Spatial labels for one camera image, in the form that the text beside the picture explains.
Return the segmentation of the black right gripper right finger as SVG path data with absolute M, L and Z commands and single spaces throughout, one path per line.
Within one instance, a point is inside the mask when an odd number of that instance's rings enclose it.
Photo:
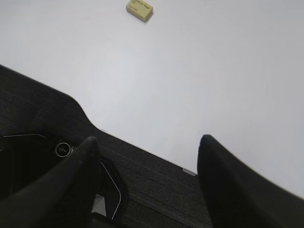
M 201 138 L 198 177 L 215 228 L 302 228 L 304 201 L 245 165 L 211 135 Z

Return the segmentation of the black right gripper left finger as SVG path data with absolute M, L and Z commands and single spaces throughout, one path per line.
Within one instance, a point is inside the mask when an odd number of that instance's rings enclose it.
M 99 148 L 86 138 L 44 176 L 0 203 L 2 228 L 87 228 L 99 187 Z

